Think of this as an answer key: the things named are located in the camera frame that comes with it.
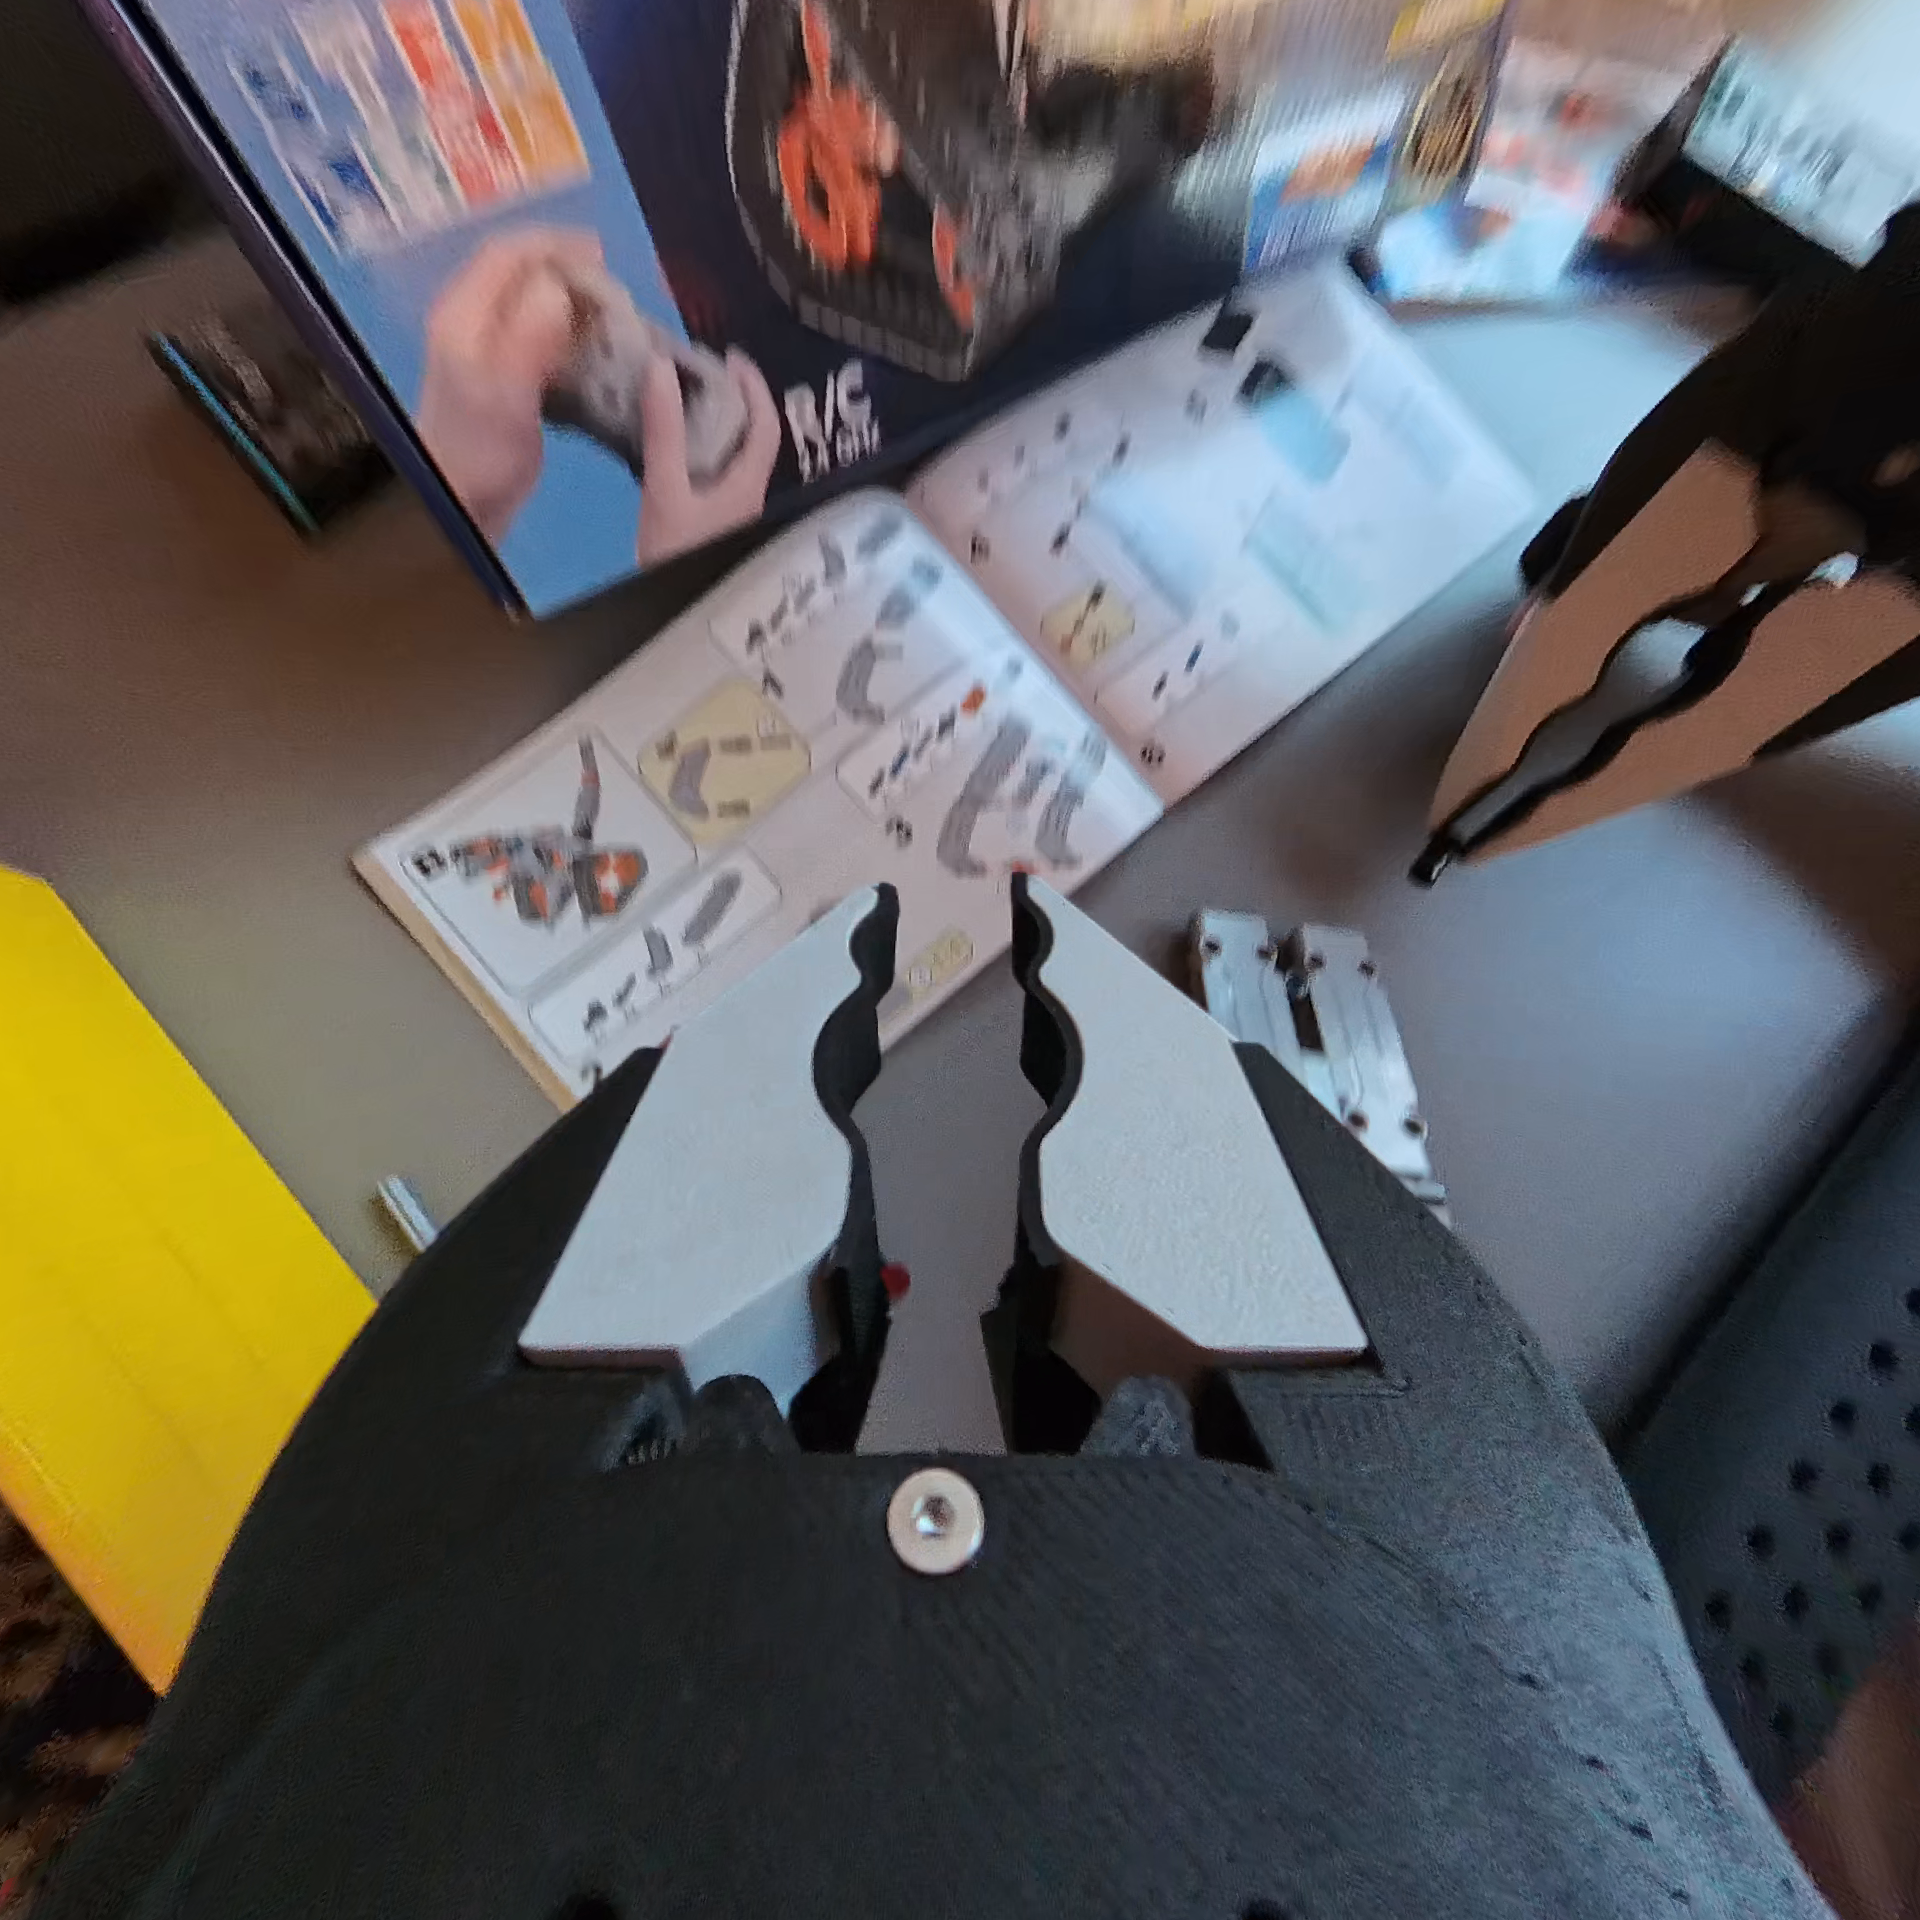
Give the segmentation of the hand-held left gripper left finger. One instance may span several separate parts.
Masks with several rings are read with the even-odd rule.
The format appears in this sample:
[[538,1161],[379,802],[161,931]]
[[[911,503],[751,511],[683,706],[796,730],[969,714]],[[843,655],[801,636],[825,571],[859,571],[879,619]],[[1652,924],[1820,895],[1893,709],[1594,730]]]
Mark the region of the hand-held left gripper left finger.
[[661,1044],[521,1361],[751,1379],[787,1420],[872,1420],[889,1290],[859,1099],[889,979],[899,885],[865,885]]

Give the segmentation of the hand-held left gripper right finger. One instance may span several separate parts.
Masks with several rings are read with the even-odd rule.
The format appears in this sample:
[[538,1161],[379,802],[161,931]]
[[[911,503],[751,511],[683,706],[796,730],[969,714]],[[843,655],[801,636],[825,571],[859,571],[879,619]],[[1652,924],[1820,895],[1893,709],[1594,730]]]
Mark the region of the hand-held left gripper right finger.
[[1006,885],[1006,958],[1042,1099],[984,1318],[1006,1455],[1076,1455],[1136,1379],[1199,1412],[1231,1372],[1363,1361],[1231,1028],[1042,880]]

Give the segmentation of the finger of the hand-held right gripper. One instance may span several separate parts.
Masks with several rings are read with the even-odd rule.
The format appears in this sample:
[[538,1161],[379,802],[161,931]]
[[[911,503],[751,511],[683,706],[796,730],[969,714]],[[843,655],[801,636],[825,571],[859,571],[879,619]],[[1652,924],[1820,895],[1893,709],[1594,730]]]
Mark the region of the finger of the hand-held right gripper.
[[1759,464],[1696,446],[1556,591],[1485,687],[1425,842],[1556,842],[1737,772],[1771,730]]
[[1662,619],[1683,619],[1683,602],[1631,578],[1588,578],[1524,613],[1456,745],[1464,866],[1536,848],[1747,772],[1771,739],[1913,647],[1920,624],[1900,571],[1768,587],[1735,619],[1702,624],[1690,669],[1594,730],[1565,772],[1517,782],[1536,730],[1581,709],[1604,662]]

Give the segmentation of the grey brick assembly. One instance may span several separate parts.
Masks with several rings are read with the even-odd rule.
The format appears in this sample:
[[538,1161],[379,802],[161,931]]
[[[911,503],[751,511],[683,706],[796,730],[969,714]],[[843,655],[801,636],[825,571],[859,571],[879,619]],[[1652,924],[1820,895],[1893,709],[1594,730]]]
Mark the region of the grey brick assembly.
[[1456,1222],[1425,1099],[1363,931],[1276,931],[1261,909],[1199,909],[1193,995],[1236,1044],[1265,1044],[1443,1222]]

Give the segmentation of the blue leaflet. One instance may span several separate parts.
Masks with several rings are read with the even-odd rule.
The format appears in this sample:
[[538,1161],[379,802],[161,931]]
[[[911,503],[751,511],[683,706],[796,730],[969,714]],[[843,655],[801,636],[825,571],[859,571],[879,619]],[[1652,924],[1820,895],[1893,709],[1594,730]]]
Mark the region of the blue leaflet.
[[1357,281],[1399,303],[1517,303],[1550,296],[1588,244],[1594,209],[1581,205],[1435,205],[1391,215],[1363,249]]

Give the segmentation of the yellow plastic bin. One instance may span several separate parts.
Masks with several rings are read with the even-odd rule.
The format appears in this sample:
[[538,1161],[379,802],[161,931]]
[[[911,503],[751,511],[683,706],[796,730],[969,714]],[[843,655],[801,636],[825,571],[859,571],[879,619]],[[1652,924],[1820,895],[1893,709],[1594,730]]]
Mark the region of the yellow plastic bin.
[[368,1318],[82,920],[0,871],[0,1486],[152,1689]]

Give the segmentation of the grey desk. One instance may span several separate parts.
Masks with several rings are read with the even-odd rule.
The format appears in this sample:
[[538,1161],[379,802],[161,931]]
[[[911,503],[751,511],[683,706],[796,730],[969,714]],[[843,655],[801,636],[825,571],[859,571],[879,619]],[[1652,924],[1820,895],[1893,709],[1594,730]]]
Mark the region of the grey desk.
[[[225,228],[0,332],[0,832],[363,1270],[379,1173],[463,1213],[555,1109],[346,880],[761,538],[548,624],[417,496],[301,540],[143,332],[249,293]],[[1794,1202],[1913,1012],[1913,709],[1486,871],[1407,885],[1505,655],[1507,548],[1261,739],[1076,905],[1174,958],[1199,905],[1357,924],[1456,1233],[1603,1434]]]

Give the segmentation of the sticker sheet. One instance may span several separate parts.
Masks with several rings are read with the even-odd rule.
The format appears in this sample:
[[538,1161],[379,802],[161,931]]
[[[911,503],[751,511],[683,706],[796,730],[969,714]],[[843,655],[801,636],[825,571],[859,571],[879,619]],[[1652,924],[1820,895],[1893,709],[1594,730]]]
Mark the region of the sticker sheet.
[[1920,205],[1920,5],[1841,0],[1735,37],[1683,163],[1841,264]]

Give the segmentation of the instruction booklet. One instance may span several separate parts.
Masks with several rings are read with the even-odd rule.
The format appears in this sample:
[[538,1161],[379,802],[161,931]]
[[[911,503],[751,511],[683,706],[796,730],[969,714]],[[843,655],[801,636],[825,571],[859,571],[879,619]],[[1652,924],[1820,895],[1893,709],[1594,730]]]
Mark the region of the instruction booklet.
[[1350,264],[1236,287],[801,518],[354,880],[555,1109],[872,885],[899,1044],[1524,511]]

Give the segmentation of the black perforated chair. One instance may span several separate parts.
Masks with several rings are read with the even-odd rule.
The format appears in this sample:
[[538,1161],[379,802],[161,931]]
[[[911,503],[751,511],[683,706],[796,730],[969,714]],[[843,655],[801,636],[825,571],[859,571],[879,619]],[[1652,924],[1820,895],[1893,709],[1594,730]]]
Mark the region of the black perforated chair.
[[1920,1071],[1893,1071],[1622,1455],[1768,1805],[1920,1602]]

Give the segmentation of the black battery box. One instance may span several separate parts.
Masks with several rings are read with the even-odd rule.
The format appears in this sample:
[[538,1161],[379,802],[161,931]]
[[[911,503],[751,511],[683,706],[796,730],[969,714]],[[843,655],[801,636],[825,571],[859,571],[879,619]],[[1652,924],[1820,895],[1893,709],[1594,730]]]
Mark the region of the black battery box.
[[219,303],[152,329],[143,357],[294,538],[319,540],[400,482],[392,453],[281,303]]

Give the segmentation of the blue toy box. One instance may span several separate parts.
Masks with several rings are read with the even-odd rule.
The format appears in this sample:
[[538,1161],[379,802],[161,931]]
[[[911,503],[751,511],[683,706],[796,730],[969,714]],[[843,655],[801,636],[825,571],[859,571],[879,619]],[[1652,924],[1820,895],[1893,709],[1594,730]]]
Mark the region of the blue toy box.
[[495,602],[574,613],[1386,215],[1517,5],[82,5]]

